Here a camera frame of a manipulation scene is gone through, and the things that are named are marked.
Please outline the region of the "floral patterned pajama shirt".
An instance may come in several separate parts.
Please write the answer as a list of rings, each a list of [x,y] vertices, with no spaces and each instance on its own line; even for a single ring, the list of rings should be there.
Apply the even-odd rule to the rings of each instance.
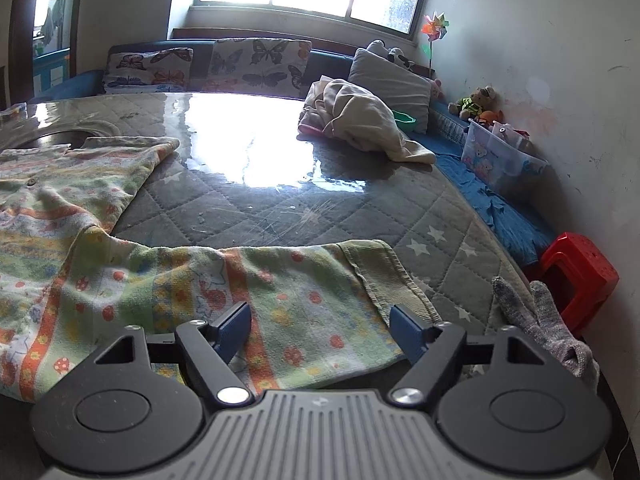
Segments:
[[[438,313],[382,240],[146,247],[114,237],[173,138],[91,138],[1,155],[1,391],[32,402],[123,327],[166,334],[240,301],[234,370],[254,392],[326,385],[399,359],[390,309]]]

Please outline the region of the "grey knitted glove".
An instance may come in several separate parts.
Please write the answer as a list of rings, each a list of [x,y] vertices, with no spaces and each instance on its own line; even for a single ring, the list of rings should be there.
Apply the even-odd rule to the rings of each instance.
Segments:
[[[527,307],[516,290],[500,276],[492,279],[492,289],[506,322],[532,337],[537,344],[555,357],[569,372],[590,390],[597,391],[600,366],[591,348],[577,339],[561,318],[547,285],[530,283],[533,297]]]

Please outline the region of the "red plastic stool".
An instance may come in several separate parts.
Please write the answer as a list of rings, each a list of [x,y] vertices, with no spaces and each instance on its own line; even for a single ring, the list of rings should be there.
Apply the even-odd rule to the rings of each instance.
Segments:
[[[551,292],[570,332],[579,337],[620,280],[612,263],[582,234],[562,233],[539,259],[539,281]]]

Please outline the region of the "clear plastic storage box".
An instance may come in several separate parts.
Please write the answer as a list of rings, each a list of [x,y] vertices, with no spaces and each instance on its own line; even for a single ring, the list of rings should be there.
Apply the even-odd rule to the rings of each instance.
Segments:
[[[489,186],[509,200],[524,202],[541,181],[548,162],[514,148],[477,122],[470,122],[462,162]]]

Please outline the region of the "green plastic bowl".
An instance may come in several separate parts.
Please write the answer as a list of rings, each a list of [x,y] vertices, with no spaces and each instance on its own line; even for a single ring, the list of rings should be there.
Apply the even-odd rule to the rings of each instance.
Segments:
[[[393,111],[393,116],[396,122],[396,126],[404,133],[412,133],[416,128],[416,118],[413,118],[409,114]]]

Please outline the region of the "beige crumpled garment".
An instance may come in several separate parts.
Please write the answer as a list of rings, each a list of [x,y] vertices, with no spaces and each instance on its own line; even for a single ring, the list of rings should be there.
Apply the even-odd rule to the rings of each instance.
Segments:
[[[393,162],[436,162],[431,150],[396,126],[392,110],[381,99],[343,79],[322,76],[310,86],[298,136],[341,140],[362,152],[384,153]]]

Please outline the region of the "grey pillow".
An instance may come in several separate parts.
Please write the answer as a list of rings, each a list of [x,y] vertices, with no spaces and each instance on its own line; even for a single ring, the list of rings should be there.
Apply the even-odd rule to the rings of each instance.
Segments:
[[[356,51],[348,81],[375,94],[391,110],[413,117],[417,132],[427,130],[431,81],[363,48]]]

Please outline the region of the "teddy bear toy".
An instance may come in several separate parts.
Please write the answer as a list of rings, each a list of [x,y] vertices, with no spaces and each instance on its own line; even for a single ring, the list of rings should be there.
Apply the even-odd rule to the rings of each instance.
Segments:
[[[503,122],[503,112],[498,110],[498,92],[491,86],[478,87],[466,98],[448,104],[448,113],[464,122]]]

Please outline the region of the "round black induction cooktop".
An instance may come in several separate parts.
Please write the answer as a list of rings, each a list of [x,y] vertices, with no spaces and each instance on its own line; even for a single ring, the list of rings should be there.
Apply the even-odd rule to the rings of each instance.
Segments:
[[[14,150],[29,150],[30,148],[50,148],[51,146],[68,144],[70,148],[81,148],[90,138],[108,136],[96,129],[63,130],[54,133],[40,134],[34,140],[22,142],[14,146]]]

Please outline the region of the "right butterfly print cushion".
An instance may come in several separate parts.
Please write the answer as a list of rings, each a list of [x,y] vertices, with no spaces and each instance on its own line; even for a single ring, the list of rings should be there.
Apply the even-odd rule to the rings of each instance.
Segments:
[[[297,99],[311,49],[291,38],[216,40],[202,90]]]

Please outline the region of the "butterfly print cushion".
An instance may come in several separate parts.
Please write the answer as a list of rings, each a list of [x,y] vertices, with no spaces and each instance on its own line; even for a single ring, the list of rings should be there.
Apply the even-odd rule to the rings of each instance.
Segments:
[[[291,38],[216,40],[202,90],[297,99],[311,49]]]
[[[102,80],[104,92],[185,92],[193,58],[190,48],[111,54]]]

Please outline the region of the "left butterfly print cushion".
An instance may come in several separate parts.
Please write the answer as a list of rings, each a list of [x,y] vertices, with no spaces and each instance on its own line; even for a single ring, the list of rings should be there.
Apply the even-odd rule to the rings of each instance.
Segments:
[[[193,58],[190,48],[111,54],[102,80],[104,92],[185,92]]]

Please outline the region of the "white plush toy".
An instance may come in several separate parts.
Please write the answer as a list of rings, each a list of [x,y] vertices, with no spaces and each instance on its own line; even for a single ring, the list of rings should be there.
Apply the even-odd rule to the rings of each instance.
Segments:
[[[385,42],[381,39],[370,42],[367,46],[367,50],[380,58],[385,58],[388,62],[405,68],[406,70],[412,70],[414,66],[414,62],[405,56],[405,53],[401,48],[388,48],[386,47]]]

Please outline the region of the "clear plastic card box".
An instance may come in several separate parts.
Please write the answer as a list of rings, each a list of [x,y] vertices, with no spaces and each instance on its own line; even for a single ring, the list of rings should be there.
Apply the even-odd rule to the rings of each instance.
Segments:
[[[28,116],[27,103],[16,103],[0,112],[0,125],[9,125],[12,122],[20,122]]]

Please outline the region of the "blue white small cabinet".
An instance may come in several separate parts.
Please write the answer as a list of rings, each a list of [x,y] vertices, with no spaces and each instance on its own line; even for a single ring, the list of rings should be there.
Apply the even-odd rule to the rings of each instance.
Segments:
[[[70,76],[70,49],[61,49],[36,56],[32,60],[34,96],[62,84]]]

